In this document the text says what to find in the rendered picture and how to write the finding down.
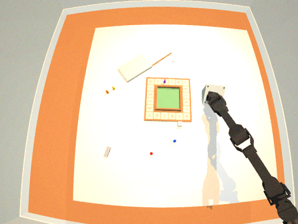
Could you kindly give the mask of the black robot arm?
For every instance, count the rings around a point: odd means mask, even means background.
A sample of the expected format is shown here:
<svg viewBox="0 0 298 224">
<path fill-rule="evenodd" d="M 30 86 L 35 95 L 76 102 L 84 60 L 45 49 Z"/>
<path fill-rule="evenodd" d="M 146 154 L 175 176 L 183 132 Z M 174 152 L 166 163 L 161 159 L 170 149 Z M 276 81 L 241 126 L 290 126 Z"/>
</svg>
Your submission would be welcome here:
<svg viewBox="0 0 298 224">
<path fill-rule="evenodd" d="M 209 91 L 206 97 L 209 107 L 212 108 L 213 112 L 217 113 L 218 116 L 222 117 L 229 128 L 229 136 L 233 146 L 236 150 L 242 152 L 246 158 L 249 159 L 250 163 L 256 170 L 257 174 L 262 180 L 262 186 L 264 188 L 264 194 L 268 199 L 270 205 L 276 205 L 278 216 L 286 221 L 295 221 L 298 212 L 296 207 L 287 198 L 290 196 L 290 191 L 282 182 L 279 183 L 277 178 L 270 175 L 268 169 L 263 164 L 262 160 L 256 153 L 257 150 L 254 147 L 254 139 L 246 128 L 241 124 L 236 124 L 232 117 L 228 113 L 226 101 L 222 95 L 217 92 Z M 241 143 L 250 139 L 250 144 L 243 150 L 238 147 Z M 236 145 L 236 146 L 235 146 Z M 287 194 L 288 195 L 287 195 Z M 271 201 L 272 202 L 271 202 Z"/>
</svg>

